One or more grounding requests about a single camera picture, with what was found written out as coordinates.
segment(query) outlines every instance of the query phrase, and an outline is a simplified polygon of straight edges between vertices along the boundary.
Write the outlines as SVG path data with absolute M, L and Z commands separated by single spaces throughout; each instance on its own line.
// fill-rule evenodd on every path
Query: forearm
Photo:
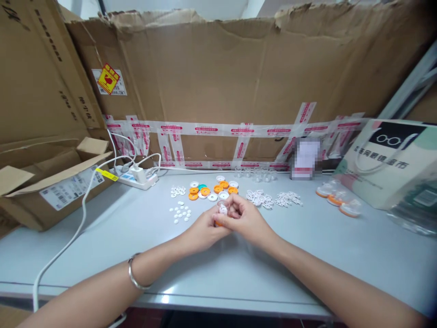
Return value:
M 132 274 L 142 286 L 152 284 L 168 267 L 186 256 L 178 238 L 158 245 L 132 262 Z M 130 280 L 124 261 L 68 289 L 24 321 L 26 327 L 104 327 L 143 292 Z
M 272 236 L 264 250 L 283 263 L 345 324 L 357 327 L 423 327 L 425 317 L 389 294 Z

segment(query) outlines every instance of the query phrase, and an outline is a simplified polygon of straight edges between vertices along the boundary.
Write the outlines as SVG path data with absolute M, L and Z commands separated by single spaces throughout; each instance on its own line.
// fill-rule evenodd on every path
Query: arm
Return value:
M 138 255 L 132 275 L 142 286 L 151 285 L 174 262 L 208 249 L 231 231 L 213 226 L 217 206 L 202 215 L 181 235 Z M 28 317 L 19 328 L 105 327 L 143 291 L 137 289 L 124 261 L 69 288 Z
M 405 303 L 279 237 L 249 201 L 232 195 L 228 202 L 232 218 L 215 214 L 214 219 L 286 266 L 347 326 L 412 328 L 425 325 L 425 317 Z

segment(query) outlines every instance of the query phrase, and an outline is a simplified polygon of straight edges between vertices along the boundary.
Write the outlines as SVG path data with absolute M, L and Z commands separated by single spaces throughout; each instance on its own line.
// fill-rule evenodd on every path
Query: plastic container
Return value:
M 437 181 L 417 185 L 387 215 L 409 231 L 437 236 Z

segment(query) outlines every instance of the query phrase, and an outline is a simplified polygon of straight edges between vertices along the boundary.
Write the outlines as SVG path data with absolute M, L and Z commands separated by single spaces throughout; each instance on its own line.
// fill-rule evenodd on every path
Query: barcode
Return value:
M 414 201 L 424 206 L 433 206 L 437 203 L 437 194 L 429 190 L 424 190 L 414 198 Z
M 59 191 L 54 191 L 56 197 L 64 204 L 67 203 L 67 200 L 65 199 L 65 197 L 59 192 Z

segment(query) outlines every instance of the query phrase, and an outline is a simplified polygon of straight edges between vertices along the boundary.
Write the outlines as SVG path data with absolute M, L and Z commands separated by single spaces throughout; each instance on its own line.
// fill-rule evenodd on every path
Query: finger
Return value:
M 237 220 L 223 214 L 214 214 L 213 219 L 222 226 L 235 230 Z

